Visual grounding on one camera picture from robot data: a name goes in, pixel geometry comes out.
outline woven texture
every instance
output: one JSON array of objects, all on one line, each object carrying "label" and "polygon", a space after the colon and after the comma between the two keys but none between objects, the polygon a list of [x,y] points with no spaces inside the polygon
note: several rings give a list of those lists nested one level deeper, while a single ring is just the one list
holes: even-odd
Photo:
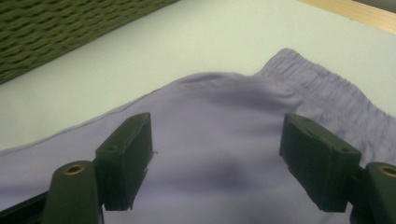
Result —
[{"label": "woven texture", "polygon": [[0,1],[0,84],[176,1]]}]

